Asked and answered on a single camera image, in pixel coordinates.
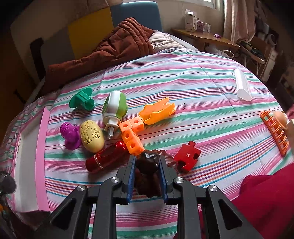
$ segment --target orange plastic piece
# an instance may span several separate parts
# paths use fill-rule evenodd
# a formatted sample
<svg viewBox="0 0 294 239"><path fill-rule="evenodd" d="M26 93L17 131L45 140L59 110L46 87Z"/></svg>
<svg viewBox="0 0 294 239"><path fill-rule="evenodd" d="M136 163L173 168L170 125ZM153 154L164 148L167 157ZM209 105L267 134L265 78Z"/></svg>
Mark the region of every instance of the orange plastic piece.
<svg viewBox="0 0 294 239"><path fill-rule="evenodd" d="M130 123L133 127L133 131L135 133L138 133L140 131L144 130L144 123L142 121L142 119L140 118L140 116L137 116L135 118L130 119Z"/></svg>
<svg viewBox="0 0 294 239"><path fill-rule="evenodd" d="M273 136L281 155L284 156L286 154L289 141L279 121L276 120L274 116L270 116L269 113L269 110L261 112L260 118L265 123L271 135Z"/></svg>
<svg viewBox="0 0 294 239"><path fill-rule="evenodd" d="M127 142L129 142L132 139L135 139L138 136L132 129L127 129L121 134L121 137L123 138L123 141L126 144Z"/></svg>
<svg viewBox="0 0 294 239"><path fill-rule="evenodd" d="M125 132L127 129L133 128L129 120L121 122L120 124L118 124L118 126L121 129L122 133Z"/></svg>
<svg viewBox="0 0 294 239"><path fill-rule="evenodd" d="M129 140L126 143L126 146L128 148L128 151L131 155L139 155L140 153L142 153L145 149L143 144L141 143L140 139L138 136L136 136L135 138L132 138L131 140Z"/></svg>
<svg viewBox="0 0 294 239"><path fill-rule="evenodd" d="M175 104L170 104L169 98L166 97L154 104L145 105L144 109L139 112L139 116L145 124L152 125L167 118L175 111Z"/></svg>

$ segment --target wooden desk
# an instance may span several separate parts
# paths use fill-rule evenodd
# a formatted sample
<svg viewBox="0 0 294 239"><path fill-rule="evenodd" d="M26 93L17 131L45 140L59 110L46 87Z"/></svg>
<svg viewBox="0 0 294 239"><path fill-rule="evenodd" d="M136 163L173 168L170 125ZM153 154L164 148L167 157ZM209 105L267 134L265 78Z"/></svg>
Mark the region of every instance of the wooden desk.
<svg viewBox="0 0 294 239"><path fill-rule="evenodd" d="M258 56L256 55L253 55L250 51L248 51L245 47L241 46L241 51L244 53L245 57L244 57L244 63L243 63L243 66L246 67L246 64L247 64L247 56L250 57L251 60L253 61L256 61L256 77L258 78L258 70L259 70L259 64L262 64L264 65L265 64L265 60L259 58Z"/></svg>
<svg viewBox="0 0 294 239"><path fill-rule="evenodd" d="M180 30L180 29L172 29L172 32L175 34L176 37L182 38L182 36L186 36L188 38L197 40L201 43L202 48L198 49L199 51L204 51L204 44L207 43L213 43L215 45L222 45L226 46L228 49L230 47L235 48L235 49L240 49L240 46L237 45L236 43L221 37L217 38L213 35L213 33L209 32L189 32L185 30Z"/></svg>

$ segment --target metal screw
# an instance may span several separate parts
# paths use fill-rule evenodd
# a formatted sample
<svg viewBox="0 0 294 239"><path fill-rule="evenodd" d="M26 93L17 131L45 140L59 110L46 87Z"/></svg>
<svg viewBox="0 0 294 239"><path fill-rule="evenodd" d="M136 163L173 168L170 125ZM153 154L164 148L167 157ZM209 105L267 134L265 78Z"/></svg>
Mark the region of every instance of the metal screw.
<svg viewBox="0 0 294 239"><path fill-rule="evenodd" d="M117 183L117 182L119 182L119 178L118 177L112 177L110 181L113 182L113 183Z"/></svg>
<svg viewBox="0 0 294 239"><path fill-rule="evenodd" d="M175 178L175 182L176 183L183 183L184 179L182 177L177 177L177 178Z"/></svg>
<svg viewBox="0 0 294 239"><path fill-rule="evenodd" d="M215 192L215 191L218 189L218 187L215 186L215 185L210 185L210 186L208 187L208 189L209 189L210 191L212 191L212 192Z"/></svg>
<svg viewBox="0 0 294 239"><path fill-rule="evenodd" d="M86 189L86 186L85 185L79 185L79 186L76 187L76 189L78 191L84 191Z"/></svg>

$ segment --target curtain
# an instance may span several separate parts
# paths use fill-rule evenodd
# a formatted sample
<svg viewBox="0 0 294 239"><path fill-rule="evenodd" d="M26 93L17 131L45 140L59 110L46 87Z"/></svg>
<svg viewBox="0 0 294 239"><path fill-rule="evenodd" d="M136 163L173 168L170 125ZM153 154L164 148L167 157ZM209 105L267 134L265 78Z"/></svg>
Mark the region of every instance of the curtain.
<svg viewBox="0 0 294 239"><path fill-rule="evenodd" d="M249 42L255 34L255 0L224 0L224 38L233 42Z"/></svg>

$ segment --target bed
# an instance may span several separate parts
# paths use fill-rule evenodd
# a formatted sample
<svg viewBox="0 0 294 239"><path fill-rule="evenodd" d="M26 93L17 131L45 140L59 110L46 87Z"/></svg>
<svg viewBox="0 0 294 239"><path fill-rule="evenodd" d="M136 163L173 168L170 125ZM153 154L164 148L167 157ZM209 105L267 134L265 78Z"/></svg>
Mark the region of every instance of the bed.
<svg viewBox="0 0 294 239"><path fill-rule="evenodd" d="M249 82L252 101L237 97L234 70L241 69ZM95 109L69 108L81 88L91 87ZM146 104L169 97L175 114L138 135L145 149L164 149L174 156L183 143L194 141L201 155L195 167L182 175L194 185L218 186L230 199L239 195L247 175L270 175L293 162L288 149L282 157L259 117L264 110L279 110L272 94L245 67L220 56L187 48L170 48L75 80L62 89L38 98L10 123L1 148L1 167L11 172L16 139L22 124L43 107L50 110L45 143L45 182L53 211L78 185L99 185L115 176L118 168L89 175L83 146L69 151L59 128L64 122L81 125L94 120L102 129L102 107L108 94L122 91L127 98L125 119L138 115ZM105 146L117 142L116 132ZM91 238L93 208L88 237ZM177 207L159 197L147 198L134 190L128 206L117 206L117 238L173 238L177 231Z"/></svg>

